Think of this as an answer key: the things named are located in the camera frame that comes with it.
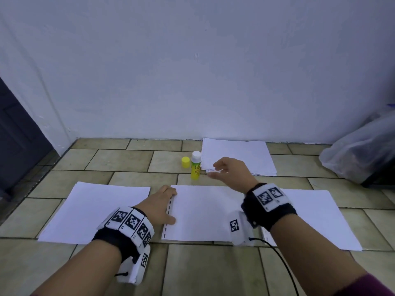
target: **glue stick label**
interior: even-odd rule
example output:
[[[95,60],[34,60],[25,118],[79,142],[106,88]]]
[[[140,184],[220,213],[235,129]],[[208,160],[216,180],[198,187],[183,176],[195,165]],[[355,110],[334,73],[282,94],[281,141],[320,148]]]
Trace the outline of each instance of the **glue stick label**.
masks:
[[[199,163],[194,163],[192,162],[191,164],[191,178],[192,179],[198,179],[200,175],[200,162]]]

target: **person's left hand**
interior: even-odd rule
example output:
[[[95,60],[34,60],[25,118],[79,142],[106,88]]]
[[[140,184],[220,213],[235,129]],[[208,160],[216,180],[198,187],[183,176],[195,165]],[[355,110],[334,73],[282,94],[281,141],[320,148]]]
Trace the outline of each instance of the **person's left hand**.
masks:
[[[173,195],[177,195],[177,191],[164,185],[158,192],[148,196],[134,207],[143,211],[152,225],[175,224],[175,218],[166,213],[167,205]]]

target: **hand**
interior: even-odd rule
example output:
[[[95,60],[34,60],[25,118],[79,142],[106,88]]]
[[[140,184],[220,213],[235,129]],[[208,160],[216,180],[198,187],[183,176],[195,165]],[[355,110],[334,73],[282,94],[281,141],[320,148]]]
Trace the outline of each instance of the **hand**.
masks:
[[[152,225],[175,224],[175,218],[166,213],[167,205],[173,195],[177,195],[177,191],[164,185],[158,192],[148,196],[134,207],[143,211]]]
[[[246,194],[259,183],[258,180],[252,176],[243,161],[223,157],[216,161],[213,166],[215,170],[221,170],[221,172],[209,172],[207,175],[210,178],[219,179],[228,185],[229,188],[243,194]]]

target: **black wristband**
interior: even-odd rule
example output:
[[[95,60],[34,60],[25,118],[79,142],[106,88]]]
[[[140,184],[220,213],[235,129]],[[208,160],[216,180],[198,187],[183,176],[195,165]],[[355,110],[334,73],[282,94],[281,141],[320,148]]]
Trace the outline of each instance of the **black wristband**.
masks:
[[[243,209],[244,214],[246,215],[252,227],[256,228],[258,225],[260,225],[270,231],[272,226],[282,217],[288,214],[297,215],[297,213],[294,207],[289,203],[280,205],[279,207],[271,210],[270,212],[267,212],[253,193],[255,189],[263,185],[266,184],[259,183],[247,192],[241,208]]]
[[[140,209],[135,210],[146,216],[146,214]],[[139,252],[137,251],[136,245],[131,241],[130,238],[126,237],[118,230],[102,228],[99,229],[94,235],[93,240],[102,240],[110,243],[111,245],[116,246],[121,252],[122,262],[125,261],[128,257],[133,258],[133,263],[135,264],[140,257]]]

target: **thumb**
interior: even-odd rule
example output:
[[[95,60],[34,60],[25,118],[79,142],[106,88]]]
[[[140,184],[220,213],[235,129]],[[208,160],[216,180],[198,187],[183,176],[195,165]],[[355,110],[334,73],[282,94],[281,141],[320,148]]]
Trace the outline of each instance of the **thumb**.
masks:
[[[209,172],[207,175],[208,175],[209,178],[211,178],[211,179],[218,179],[218,180],[220,180],[220,181],[222,181],[222,182],[225,180],[225,178],[226,178],[226,176],[227,176],[227,174],[224,173],[224,172],[214,172],[214,171]]]
[[[170,225],[173,225],[173,224],[175,224],[175,218],[173,217],[173,216],[170,216],[170,215],[168,215],[168,214],[166,214],[166,224],[170,224]]]

